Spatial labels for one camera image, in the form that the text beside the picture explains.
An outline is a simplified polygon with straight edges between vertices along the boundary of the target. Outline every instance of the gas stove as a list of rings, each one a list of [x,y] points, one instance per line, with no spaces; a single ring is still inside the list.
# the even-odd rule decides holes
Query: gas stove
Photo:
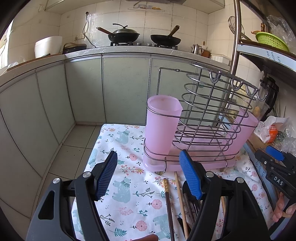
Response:
[[[113,43],[111,42],[110,43],[110,46],[134,46],[134,43],[133,42],[128,42],[128,43]],[[162,46],[162,45],[158,45],[158,44],[154,44],[154,45],[151,45],[152,47],[157,47],[157,48],[165,48],[165,49],[173,49],[173,50],[178,50],[178,46],[171,46],[171,47],[168,47],[168,46]]]
[[[133,43],[132,42],[127,42],[127,43],[113,43],[111,42],[110,46],[133,46]]]
[[[178,50],[178,46],[171,46],[171,47],[168,47],[168,46],[162,46],[162,45],[159,45],[159,44],[154,44],[153,47],[164,48],[164,49]]]

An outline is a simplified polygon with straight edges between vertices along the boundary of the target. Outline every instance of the stove burner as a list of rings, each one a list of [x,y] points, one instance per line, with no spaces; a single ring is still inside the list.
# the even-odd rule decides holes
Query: stove burner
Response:
[[[159,44],[154,44],[154,47],[164,48],[164,49],[178,50],[178,46],[171,46],[171,47],[168,47],[168,46],[162,46],[162,45],[159,45]]]
[[[127,42],[127,43],[113,43],[111,42],[110,46],[132,46],[133,42]]]

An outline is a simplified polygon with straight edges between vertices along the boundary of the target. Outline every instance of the human hand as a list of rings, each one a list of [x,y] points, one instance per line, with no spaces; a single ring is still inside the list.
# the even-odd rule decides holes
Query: human hand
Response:
[[[274,222],[277,222],[283,216],[283,209],[284,209],[284,194],[281,192],[280,197],[276,203],[276,208],[274,210],[274,215],[272,219]],[[286,214],[293,215],[296,210],[296,203],[292,204],[290,207],[287,208]]]
[[[140,238],[140,239],[136,239],[134,241],[158,241],[158,236],[155,234],[150,234],[146,237]]]

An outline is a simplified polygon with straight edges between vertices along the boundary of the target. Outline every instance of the stainless steel kettle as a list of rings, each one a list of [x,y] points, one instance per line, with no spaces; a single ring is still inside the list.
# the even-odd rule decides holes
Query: stainless steel kettle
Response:
[[[191,53],[201,55],[203,51],[203,48],[198,44],[193,44],[191,47]]]

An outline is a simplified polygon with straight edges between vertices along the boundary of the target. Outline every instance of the floral tablecloth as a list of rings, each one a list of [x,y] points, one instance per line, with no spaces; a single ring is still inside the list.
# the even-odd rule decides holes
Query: floral tablecloth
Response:
[[[170,240],[163,188],[163,178],[166,177],[169,179],[175,239],[185,240],[177,221],[181,211],[174,173],[166,172],[159,176],[143,167],[144,129],[144,126],[120,124],[102,126],[85,171],[91,171],[95,164],[103,162],[112,150],[117,152],[118,165],[106,195],[96,202],[98,213],[110,240],[131,241],[149,234],[156,234],[162,241]],[[234,167],[226,168],[223,172],[216,169],[212,171],[224,179],[244,178],[270,227],[272,208],[249,156],[242,148],[235,158]],[[178,175],[182,186],[184,175],[182,172]],[[72,207],[72,219],[76,237],[84,240],[76,200]],[[222,227],[223,212],[220,204],[213,240],[220,238]]]

